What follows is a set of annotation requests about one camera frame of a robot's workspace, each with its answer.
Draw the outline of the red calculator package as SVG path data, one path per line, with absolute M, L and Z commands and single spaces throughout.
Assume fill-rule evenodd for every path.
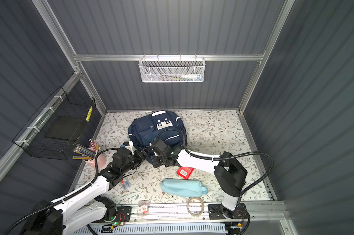
M 182 177 L 183 179 L 189 179 L 191 174 L 193 173 L 194 168 L 192 167 L 180 167 L 177 170 L 177 175 L 179 175 L 180 177 Z

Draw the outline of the navy blue student backpack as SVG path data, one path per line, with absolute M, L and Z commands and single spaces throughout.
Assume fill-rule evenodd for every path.
M 160 139 L 172 149 L 178 150 L 187 142 L 182 119 L 175 112 L 164 110 L 135 119 L 128 128 L 128 136 L 136 150 L 143 149 L 147 152 L 150 163 L 154 155 L 150 143 L 154 140 Z

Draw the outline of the light teal pencil case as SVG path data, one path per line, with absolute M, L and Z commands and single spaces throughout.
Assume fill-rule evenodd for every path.
M 160 187 L 164 193 L 180 197 L 201 197 L 208 194 L 208 188 L 198 180 L 164 179 Z

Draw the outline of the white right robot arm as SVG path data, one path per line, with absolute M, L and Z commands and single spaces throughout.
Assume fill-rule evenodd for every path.
M 247 170 L 229 152 L 222 155 L 204 155 L 188 152 L 182 146 L 170 147 L 164 141 L 156 139 L 150 143 L 155 153 L 154 163 L 165 166 L 181 166 L 199 169 L 215 176 L 219 186 L 224 191 L 222 207 L 235 211 L 243 193 Z

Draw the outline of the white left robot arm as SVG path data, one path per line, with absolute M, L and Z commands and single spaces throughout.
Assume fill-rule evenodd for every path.
M 112 162 L 97 170 L 92 181 L 51 202 L 39 202 L 25 222 L 22 235 L 68 235 L 95 221 L 120 217 L 116 203 L 104 194 L 120 184 L 128 172 L 147 158 L 145 151 L 129 146 L 114 148 Z

